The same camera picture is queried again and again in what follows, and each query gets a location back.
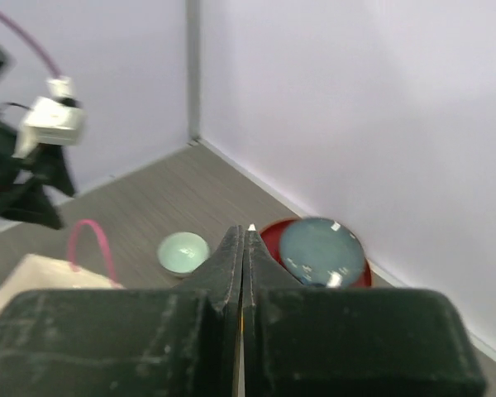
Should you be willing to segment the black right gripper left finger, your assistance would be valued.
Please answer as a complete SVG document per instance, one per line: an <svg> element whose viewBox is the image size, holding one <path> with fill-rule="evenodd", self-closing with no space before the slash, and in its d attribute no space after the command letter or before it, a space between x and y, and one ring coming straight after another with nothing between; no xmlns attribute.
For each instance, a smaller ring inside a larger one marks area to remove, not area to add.
<svg viewBox="0 0 496 397"><path fill-rule="evenodd" d="M245 233L169 289L34 289L0 314L0 396L233 396Z"/></svg>

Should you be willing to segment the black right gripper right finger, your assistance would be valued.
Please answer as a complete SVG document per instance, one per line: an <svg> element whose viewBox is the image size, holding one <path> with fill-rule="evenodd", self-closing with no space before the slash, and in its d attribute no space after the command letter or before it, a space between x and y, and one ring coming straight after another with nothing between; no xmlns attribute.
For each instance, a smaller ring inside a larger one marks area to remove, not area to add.
<svg viewBox="0 0 496 397"><path fill-rule="evenodd" d="M429 289L307 287L248 231L249 396L481 396L486 379L455 305Z"/></svg>

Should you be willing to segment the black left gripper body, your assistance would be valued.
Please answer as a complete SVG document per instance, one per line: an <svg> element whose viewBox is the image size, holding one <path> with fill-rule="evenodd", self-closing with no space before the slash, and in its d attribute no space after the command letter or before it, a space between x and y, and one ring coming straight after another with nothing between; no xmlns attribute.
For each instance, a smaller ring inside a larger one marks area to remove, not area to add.
<svg viewBox="0 0 496 397"><path fill-rule="evenodd" d="M60 230L64 224L44 187L75 196L64 149L39 144L26 159L17 159L16 139L17 131L0 119L0 218Z"/></svg>

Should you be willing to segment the pink paper gift bag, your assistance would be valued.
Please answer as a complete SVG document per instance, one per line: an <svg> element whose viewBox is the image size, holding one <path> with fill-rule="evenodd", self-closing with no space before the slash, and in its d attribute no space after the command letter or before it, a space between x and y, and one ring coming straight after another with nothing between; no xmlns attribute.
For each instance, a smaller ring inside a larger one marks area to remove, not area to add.
<svg viewBox="0 0 496 397"><path fill-rule="evenodd" d="M103 255L106 274L87 270L76 260L76 250L82 227L91 227ZM70 233L67 258L58 260L38 254L25 255L0 285L0 313L16 295L34 289L121 289L112 259L107 235L92 219L77 221Z"/></svg>

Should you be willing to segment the light teal patterned bowl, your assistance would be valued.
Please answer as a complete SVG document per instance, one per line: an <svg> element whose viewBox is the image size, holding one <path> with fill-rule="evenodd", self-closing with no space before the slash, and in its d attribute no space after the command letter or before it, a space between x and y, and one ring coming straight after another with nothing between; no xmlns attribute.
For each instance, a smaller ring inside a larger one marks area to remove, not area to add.
<svg viewBox="0 0 496 397"><path fill-rule="evenodd" d="M159 244L156 254L166 272L177 278L185 278L209 258L211 249L196 233L176 232Z"/></svg>

